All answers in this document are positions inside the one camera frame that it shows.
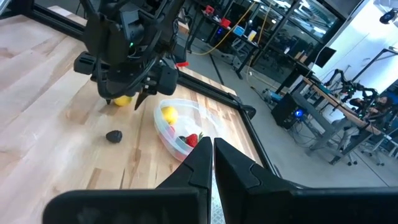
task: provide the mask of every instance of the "floor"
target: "floor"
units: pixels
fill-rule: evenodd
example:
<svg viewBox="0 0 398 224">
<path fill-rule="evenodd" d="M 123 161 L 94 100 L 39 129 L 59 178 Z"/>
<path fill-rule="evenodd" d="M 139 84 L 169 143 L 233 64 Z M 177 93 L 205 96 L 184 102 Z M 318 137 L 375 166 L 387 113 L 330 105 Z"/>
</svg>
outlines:
<svg viewBox="0 0 398 224">
<path fill-rule="evenodd" d="M 65 9 L 75 12 L 78 0 L 69 0 L 58 2 L 55 0 L 36 0 L 43 6 L 59 5 Z M 179 42 L 184 43 L 186 37 L 181 35 Z M 201 52 L 207 46 L 200 40 L 195 40 L 192 50 Z M 209 55 L 188 54 L 187 59 L 190 62 L 189 68 L 201 73 L 202 75 L 219 82 L 220 78 L 212 64 Z M 358 165 L 347 166 L 343 161 L 335 166 L 329 165 L 326 159 L 331 159 L 332 155 L 328 150 L 319 150 L 311 156 L 306 154 L 305 146 L 311 145 L 312 135 L 306 128 L 300 130 L 300 136 L 278 127 L 271 116 L 269 107 L 262 101 L 258 94 L 250 88 L 253 85 L 258 90 L 270 88 L 253 77 L 244 76 L 240 80 L 232 69 L 232 66 L 224 63 L 220 58 L 213 57 L 215 65 L 224 81 L 224 85 L 236 91 L 243 102 L 257 109 L 257 114 L 252 119 L 253 126 L 259 136 L 262 145 L 265 147 L 271 161 L 280 172 L 284 179 L 297 182 L 309 187 L 392 187 L 398 186 L 398 161 L 391 158 L 384 158 L 386 166 L 378 167 L 367 156 L 356 152 Z M 277 86 L 278 83 L 268 79 L 267 76 L 255 73 L 261 79 L 271 85 Z"/>
</svg>

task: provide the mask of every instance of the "red clip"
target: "red clip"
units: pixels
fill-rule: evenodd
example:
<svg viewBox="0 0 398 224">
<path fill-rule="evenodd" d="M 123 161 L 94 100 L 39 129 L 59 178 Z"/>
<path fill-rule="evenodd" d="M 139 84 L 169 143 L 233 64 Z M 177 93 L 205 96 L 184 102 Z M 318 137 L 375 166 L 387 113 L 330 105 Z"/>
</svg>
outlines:
<svg viewBox="0 0 398 224">
<path fill-rule="evenodd" d="M 212 14 L 213 12 L 214 12 L 213 7 L 207 5 L 207 6 L 206 6 L 205 13 L 209 15 L 209 14 Z"/>
<path fill-rule="evenodd" d="M 189 62 L 176 63 L 175 66 L 177 66 L 177 67 L 186 67 L 186 66 L 189 66 Z"/>
</svg>

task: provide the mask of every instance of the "red tag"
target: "red tag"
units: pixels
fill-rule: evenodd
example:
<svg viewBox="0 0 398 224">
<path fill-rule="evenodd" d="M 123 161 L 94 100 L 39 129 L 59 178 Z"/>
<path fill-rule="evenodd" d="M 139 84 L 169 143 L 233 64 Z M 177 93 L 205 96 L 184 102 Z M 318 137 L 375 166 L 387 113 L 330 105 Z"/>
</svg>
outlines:
<svg viewBox="0 0 398 224">
<path fill-rule="evenodd" d="M 177 66 L 177 67 L 186 67 L 186 66 L 189 66 L 189 62 L 176 63 L 175 66 Z"/>
</svg>

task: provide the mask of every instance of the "white cable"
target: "white cable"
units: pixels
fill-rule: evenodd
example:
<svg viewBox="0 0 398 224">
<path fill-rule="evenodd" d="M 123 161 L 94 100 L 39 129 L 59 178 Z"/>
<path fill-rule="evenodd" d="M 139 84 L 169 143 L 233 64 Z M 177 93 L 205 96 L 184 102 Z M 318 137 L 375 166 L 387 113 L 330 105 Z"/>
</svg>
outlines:
<svg viewBox="0 0 398 224">
<path fill-rule="evenodd" d="M 351 16 L 352 16 L 352 15 L 354 14 L 354 12 L 357 10 L 357 8 L 359 7 L 359 5 L 361 5 L 361 3 L 363 3 L 363 1 L 360 1 L 360 2 L 355 6 L 355 8 L 353 9 L 353 11 L 348 15 L 347 20 L 345 20 L 345 22 L 344 22 L 344 23 L 341 25 L 341 27 L 337 30 L 336 34 L 339 33 L 339 31 L 344 27 L 344 25 L 345 25 L 347 22 L 350 22 L 350 21 L 351 21 Z M 315 60 L 314 60 L 314 62 L 313 62 L 314 65 L 317 64 L 318 57 L 319 57 L 319 55 L 321 54 L 322 50 L 325 49 L 325 47 L 330 43 L 330 41 L 331 41 L 332 39 L 333 39 L 333 38 L 331 38 L 331 39 L 322 47 L 322 49 L 318 52 L 318 55 L 315 57 Z M 311 70 L 309 70 L 308 73 L 307 73 L 305 76 L 307 77 L 310 73 L 311 73 Z"/>
</svg>

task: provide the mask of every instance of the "clear plastic bowl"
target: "clear plastic bowl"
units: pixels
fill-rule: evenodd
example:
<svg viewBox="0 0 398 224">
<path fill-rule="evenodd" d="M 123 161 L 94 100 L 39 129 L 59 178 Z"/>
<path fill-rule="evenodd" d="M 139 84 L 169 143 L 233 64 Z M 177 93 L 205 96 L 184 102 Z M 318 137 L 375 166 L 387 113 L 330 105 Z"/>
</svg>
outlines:
<svg viewBox="0 0 398 224">
<path fill-rule="evenodd" d="M 174 131 L 163 118 L 162 108 L 172 106 L 178 111 L 178 119 L 172 125 Z M 155 128 L 167 150 L 179 161 L 183 161 L 192 151 L 179 136 L 187 137 L 202 132 L 204 137 L 223 138 L 224 130 L 219 119 L 197 102 L 183 99 L 162 100 L 154 110 Z"/>
</svg>

